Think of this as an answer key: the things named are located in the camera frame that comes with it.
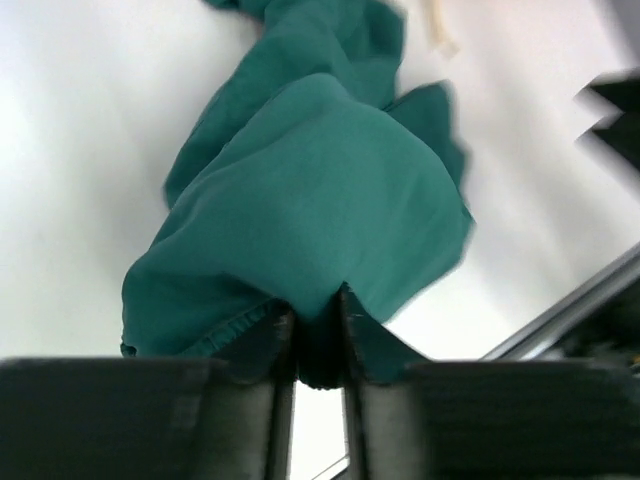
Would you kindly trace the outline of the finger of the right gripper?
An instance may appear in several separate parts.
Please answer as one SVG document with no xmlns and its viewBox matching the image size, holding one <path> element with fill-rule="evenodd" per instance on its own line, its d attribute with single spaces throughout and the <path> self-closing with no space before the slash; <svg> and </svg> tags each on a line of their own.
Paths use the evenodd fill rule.
<svg viewBox="0 0 640 480">
<path fill-rule="evenodd" d="M 597 76 L 577 97 L 609 111 L 581 138 L 606 146 L 636 173 L 639 172 L 639 70 Z"/>
</svg>

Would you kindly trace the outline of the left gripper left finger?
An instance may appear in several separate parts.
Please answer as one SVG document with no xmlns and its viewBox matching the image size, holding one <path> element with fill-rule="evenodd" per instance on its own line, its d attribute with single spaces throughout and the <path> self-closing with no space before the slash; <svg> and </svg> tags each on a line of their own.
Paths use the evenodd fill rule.
<svg viewBox="0 0 640 480">
<path fill-rule="evenodd" d="M 283 479 L 294 318 L 276 308 L 210 358 L 1 364 L 5 479 Z"/>
</svg>

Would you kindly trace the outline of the teal green shorts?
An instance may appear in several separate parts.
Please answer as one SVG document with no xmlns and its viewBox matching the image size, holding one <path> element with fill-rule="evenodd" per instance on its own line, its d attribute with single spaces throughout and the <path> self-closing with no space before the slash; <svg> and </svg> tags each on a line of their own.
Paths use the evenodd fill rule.
<svg viewBox="0 0 640 480">
<path fill-rule="evenodd" d="M 381 1 L 234 1 L 262 35 L 166 179 L 169 213 L 122 287 L 126 357 L 209 357 L 278 304 L 298 377 L 340 381 L 329 305 L 389 320 L 460 261 L 472 217 L 446 84 L 398 95 L 404 24 Z"/>
</svg>

